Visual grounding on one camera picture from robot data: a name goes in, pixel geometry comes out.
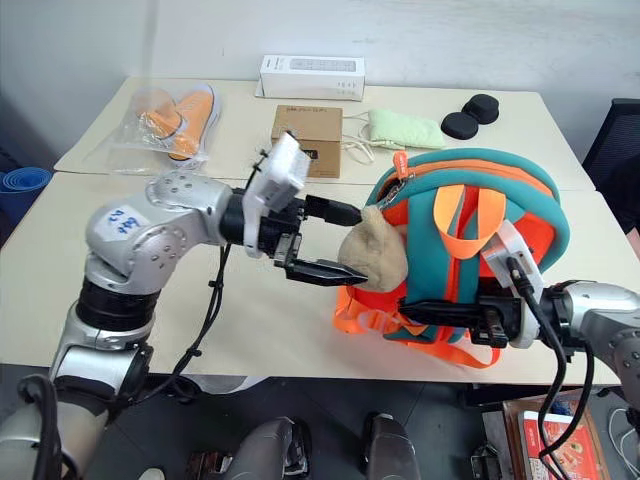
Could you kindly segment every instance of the floor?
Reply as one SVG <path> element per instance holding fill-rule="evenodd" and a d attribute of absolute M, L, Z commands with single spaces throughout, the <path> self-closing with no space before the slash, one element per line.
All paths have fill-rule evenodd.
<path fill-rule="evenodd" d="M 0 422 L 17 405 L 15 384 L 28 367 L 0 367 Z M 87 480 L 136 480 L 162 466 L 169 480 L 184 478 L 192 451 L 235 451 L 252 428 L 277 416 L 300 417 L 313 438 L 315 479 L 362 479 L 358 471 L 362 423 L 370 411 L 391 413 L 413 440 L 425 479 L 472 479 L 469 456 L 484 439 L 481 412 L 463 408 L 454 384 L 271 378 L 236 394 L 205 395 L 190 405 L 157 397 L 124 412 L 107 430 Z M 595 396 L 590 408 L 599 426 L 611 478 L 631 478 L 606 434 L 608 412 L 624 403 Z M 621 431 L 621 418 L 616 431 Z"/>

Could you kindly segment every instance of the zipper pull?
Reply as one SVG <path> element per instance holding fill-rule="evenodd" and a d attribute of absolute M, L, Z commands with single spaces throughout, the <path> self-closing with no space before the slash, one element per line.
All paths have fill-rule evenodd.
<path fill-rule="evenodd" d="M 393 165 L 396 167 L 398 180 L 404 182 L 409 178 L 409 156 L 404 150 L 397 151 L 393 154 Z"/>

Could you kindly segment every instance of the table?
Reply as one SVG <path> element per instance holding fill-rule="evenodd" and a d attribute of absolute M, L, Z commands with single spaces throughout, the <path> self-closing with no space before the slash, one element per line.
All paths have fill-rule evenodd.
<path fill-rule="evenodd" d="M 0 362 L 50 364 L 67 309 L 80 291 L 89 216 L 109 200 L 140 191 L 145 180 L 54 175 L 0 251 Z M 361 205 L 370 188 L 311 184 L 304 193 Z M 585 278 L 640 291 L 640 263 L 601 195 L 565 191 L 561 196 L 572 239 L 567 253 L 545 275 L 547 283 Z M 347 229 L 310 219 L 302 233 L 301 258 L 334 259 Z M 163 290 L 149 339 L 155 348 L 152 371 L 170 371 L 196 335 L 217 250 L 194 248 Z M 267 258 L 250 259 L 241 248 L 232 250 L 225 285 L 221 316 L 189 373 L 548 384 L 555 371 L 553 353 L 541 343 L 528 350 L 509 348 L 496 366 L 475 370 L 373 334 L 342 333 L 331 326 L 335 289 L 287 281 Z M 567 383 L 582 383 L 584 367 L 584 356 L 576 354 Z M 598 362 L 595 383 L 619 382 Z"/>
<path fill-rule="evenodd" d="M 171 90 L 187 90 L 199 81 L 184 79 L 155 80 L 154 85 Z M 479 90 L 366 86 L 364 100 L 290 100 L 256 98 L 256 82 L 206 80 L 216 88 L 222 100 L 222 114 L 207 139 L 210 156 L 203 173 L 214 178 L 246 179 L 260 149 L 271 146 L 271 127 L 276 106 L 319 105 L 342 107 L 345 115 L 355 115 L 371 108 L 387 108 L 399 113 L 420 115 L 440 122 L 444 116 L 459 111 Z M 143 85 L 140 78 L 128 78 L 102 113 L 55 165 L 56 170 L 76 173 L 108 173 L 113 165 L 122 166 L 121 156 L 110 157 L 105 139 L 126 112 L 131 95 Z M 542 98 L 534 92 L 487 91 L 500 101 L 500 117 L 491 125 L 481 125 L 471 140 L 446 137 L 447 146 L 486 147 L 522 155 L 544 167 L 561 190 L 595 190 L 569 148 Z M 357 135 L 362 122 L 344 120 L 343 132 Z M 410 156 L 422 151 L 409 150 Z M 338 179 L 310 178 L 309 183 L 349 183 L 373 185 L 392 166 L 391 150 L 376 148 L 376 162 L 362 165 L 342 155 Z M 159 169 L 166 155 L 136 152 L 138 161 L 150 169 Z"/>

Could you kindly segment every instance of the handwritten label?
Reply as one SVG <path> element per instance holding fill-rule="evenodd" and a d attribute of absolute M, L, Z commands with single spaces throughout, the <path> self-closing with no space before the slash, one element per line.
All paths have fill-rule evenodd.
<path fill-rule="evenodd" d="M 131 234 L 149 225 L 140 212 L 129 205 L 109 210 L 94 227 L 94 231 L 105 241 L 127 240 Z"/>

